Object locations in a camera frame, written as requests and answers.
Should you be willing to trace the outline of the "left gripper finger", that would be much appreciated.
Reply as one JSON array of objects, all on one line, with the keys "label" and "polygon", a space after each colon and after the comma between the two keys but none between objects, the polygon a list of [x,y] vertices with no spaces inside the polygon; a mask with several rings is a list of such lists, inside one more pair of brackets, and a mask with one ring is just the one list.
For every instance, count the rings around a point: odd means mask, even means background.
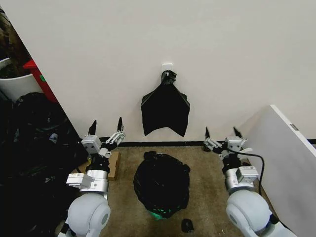
[{"label": "left gripper finger", "polygon": [[117,131],[106,140],[105,148],[108,151],[114,150],[124,140],[125,137],[126,134],[124,133],[124,125],[122,122],[122,117],[120,117],[118,120]]},{"label": "left gripper finger", "polygon": [[97,125],[97,120],[95,120],[92,125],[90,126],[88,133],[84,135],[83,137],[95,137],[96,136],[96,125]]}]

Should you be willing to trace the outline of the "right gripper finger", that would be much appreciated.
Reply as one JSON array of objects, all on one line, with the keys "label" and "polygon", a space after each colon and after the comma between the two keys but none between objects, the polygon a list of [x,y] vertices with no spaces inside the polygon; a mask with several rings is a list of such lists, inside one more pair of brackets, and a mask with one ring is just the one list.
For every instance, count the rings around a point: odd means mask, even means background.
[{"label": "right gripper finger", "polygon": [[241,153],[249,153],[253,151],[253,148],[248,146],[248,139],[244,138],[241,132],[234,126],[233,127],[236,141],[234,142],[236,146],[236,151]]},{"label": "right gripper finger", "polygon": [[212,152],[221,155],[223,151],[223,141],[219,142],[210,137],[208,128],[205,128],[205,139],[203,142],[204,146]]}]

